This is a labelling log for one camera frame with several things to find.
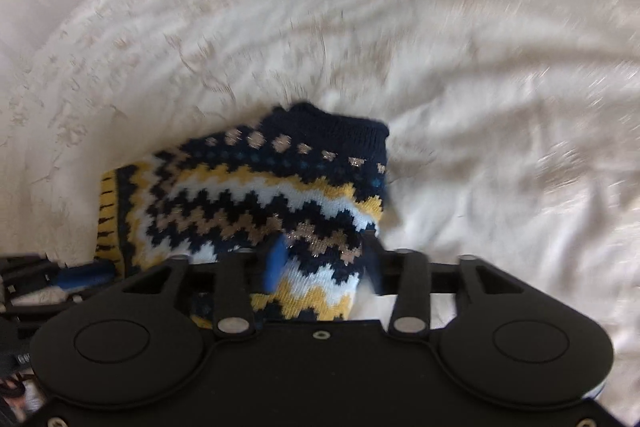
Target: white bedsheet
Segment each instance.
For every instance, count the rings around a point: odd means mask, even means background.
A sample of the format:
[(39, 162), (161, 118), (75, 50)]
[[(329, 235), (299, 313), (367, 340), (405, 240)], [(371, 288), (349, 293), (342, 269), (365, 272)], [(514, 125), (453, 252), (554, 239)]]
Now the white bedsheet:
[[(640, 0), (86, 0), (1, 86), (0, 248), (92, 256), (98, 179), (308, 99), (386, 121), (382, 237), (607, 328), (640, 417)], [(357, 316), (382, 313), (374, 301)]]

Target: metal screw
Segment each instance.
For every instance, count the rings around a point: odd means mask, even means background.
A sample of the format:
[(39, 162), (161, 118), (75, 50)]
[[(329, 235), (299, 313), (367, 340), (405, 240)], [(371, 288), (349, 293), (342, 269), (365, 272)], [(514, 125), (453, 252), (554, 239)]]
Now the metal screw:
[(418, 317), (400, 317), (394, 320), (394, 328), (401, 333), (420, 333), (426, 327), (424, 320)]
[(54, 416), (53, 418), (49, 418), (47, 422), (47, 427), (68, 427), (66, 422), (62, 418), (58, 418)]
[(242, 317), (227, 317), (218, 322), (218, 329), (230, 335), (237, 335), (249, 329), (249, 322)]
[(329, 333), (329, 331), (324, 331), (324, 330), (314, 331), (314, 334), (313, 334), (313, 338), (315, 338), (316, 341), (325, 341), (330, 336), (331, 336), (331, 333)]

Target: zigzag pattern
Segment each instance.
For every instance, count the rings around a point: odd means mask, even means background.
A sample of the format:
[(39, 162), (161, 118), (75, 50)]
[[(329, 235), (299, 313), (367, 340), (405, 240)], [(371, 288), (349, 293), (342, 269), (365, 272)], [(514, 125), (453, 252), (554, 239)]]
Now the zigzag pattern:
[(382, 214), (387, 134), (303, 103), (108, 172), (97, 255), (129, 276), (181, 253), (212, 262), (281, 231), (289, 262), (273, 295), (252, 297), (257, 316), (345, 318), (363, 272), (358, 233)]

